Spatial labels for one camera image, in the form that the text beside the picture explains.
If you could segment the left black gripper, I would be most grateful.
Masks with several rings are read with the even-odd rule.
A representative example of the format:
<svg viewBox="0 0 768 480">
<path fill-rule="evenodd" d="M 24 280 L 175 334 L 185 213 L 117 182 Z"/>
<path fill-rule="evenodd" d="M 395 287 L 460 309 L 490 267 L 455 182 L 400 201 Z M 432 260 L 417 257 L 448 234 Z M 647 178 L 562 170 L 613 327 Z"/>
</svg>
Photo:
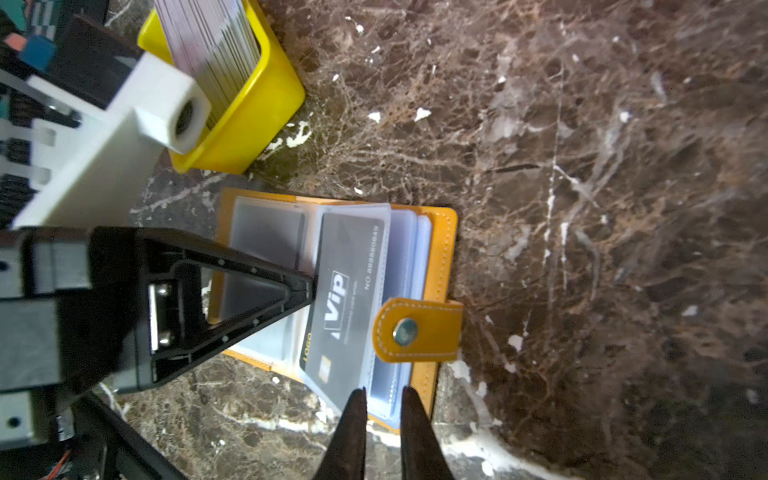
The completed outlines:
<svg viewBox="0 0 768 480">
<path fill-rule="evenodd" d="M 138 387 L 175 379 L 315 297 L 300 271 L 179 230 L 4 230 L 2 449 L 53 440 L 55 417 L 117 371 L 138 279 Z"/>
</svg>

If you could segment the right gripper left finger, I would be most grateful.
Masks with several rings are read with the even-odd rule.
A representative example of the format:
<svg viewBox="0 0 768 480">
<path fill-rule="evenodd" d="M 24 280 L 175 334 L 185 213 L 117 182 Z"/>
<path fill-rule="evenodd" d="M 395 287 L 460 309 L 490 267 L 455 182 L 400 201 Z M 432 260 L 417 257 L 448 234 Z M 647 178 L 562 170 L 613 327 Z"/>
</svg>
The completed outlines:
<svg viewBox="0 0 768 480">
<path fill-rule="evenodd" d="M 355 389 L 342 412 L 326 453 L 313 476 L 320 479 L 362 480 L 365 476 L 367 397 Z"/>
</svg>

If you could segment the stack of grey cards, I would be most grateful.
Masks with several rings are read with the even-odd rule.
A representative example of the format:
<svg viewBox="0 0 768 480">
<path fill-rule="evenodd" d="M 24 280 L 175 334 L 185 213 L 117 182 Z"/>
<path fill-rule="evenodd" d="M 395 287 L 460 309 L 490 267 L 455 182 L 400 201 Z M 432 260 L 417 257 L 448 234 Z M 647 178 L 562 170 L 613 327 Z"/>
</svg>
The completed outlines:
<svg viewBox="0 0 768 480">
<path fill-rule="evenodd" d="M 259 41 L 240 0 L 155 3 L 173 64 L 193 77 L 211 104 L 212 129 L 245 86 L 260 58 Z"/>
</svg>

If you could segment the yellow leather card holder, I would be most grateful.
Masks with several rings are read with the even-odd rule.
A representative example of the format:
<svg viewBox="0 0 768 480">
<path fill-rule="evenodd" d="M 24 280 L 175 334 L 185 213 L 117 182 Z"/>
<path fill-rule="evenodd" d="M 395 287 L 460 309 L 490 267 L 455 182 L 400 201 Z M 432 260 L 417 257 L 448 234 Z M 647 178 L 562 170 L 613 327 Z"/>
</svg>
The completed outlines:
<svg viewBox="0 0 768 480">
<path fill-rule="evenodd" d="M 233 207 L 239 197 L 302 208 L 307 214 L 307 226 L 297 271 L 310 275 L 314 281 L 324 210 L 353 205 L 384 205 L 390 209 L 383 295 L 381 304 L 375 308 L 371 329 L 373 365 L 369 383 L 363 387 L 368 395 L 367 412 L 378 424 L 398 430 L 406 386 L 414 388 L 424 408 L 430 409 L 437 366 L 456 358 L 462 327 L 463 307 L 450 300 L 447 293 L 458 223 L 455 211 L 228 189 L 223 194 L 217 232 L 219 242 L 228 247 Z M 312 303 L 285 318 L 293 320 L 286 360 L 263 362 L 252 351 L 237 347 L 242 340 L 228 348 L 227 354 L 305 384 L 299 375 L 298 358 Z"/>
</svg>

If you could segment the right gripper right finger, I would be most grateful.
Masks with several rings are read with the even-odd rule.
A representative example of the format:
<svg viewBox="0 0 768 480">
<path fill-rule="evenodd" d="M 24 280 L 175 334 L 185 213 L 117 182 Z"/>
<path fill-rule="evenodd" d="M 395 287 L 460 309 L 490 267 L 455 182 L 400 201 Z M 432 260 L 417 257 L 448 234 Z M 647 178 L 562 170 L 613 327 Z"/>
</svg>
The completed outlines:
<svg viewBox="0 0 768 480">
<path fill-rule="evenodd" d="M 454 479 L 419 394 L 410 386 L 402 393 L 400 437 L 404 480 Z"/>
</svg>

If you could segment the dark grey VIP card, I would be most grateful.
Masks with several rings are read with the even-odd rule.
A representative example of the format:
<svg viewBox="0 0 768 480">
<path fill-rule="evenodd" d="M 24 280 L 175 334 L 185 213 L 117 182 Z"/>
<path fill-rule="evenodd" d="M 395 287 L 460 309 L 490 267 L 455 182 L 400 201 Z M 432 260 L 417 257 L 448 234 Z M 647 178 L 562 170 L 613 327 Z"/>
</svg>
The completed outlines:
<svg viewBox="0 0 768 480">
<path fill-rule="evenodd" d="M 275 265 L 300 267 L 307 226 L 301 207 L 250 197 L 235 200 L 229 246 Z M 224 319 L 255 308 L 259 283 L 227 274 L 223 280 L 219 313 Z M 292 319 L 280 320 L 242 340 L 237 347 L 252 351 L 263 362 L 284 361 L 289 355 Z"/>
</svg>

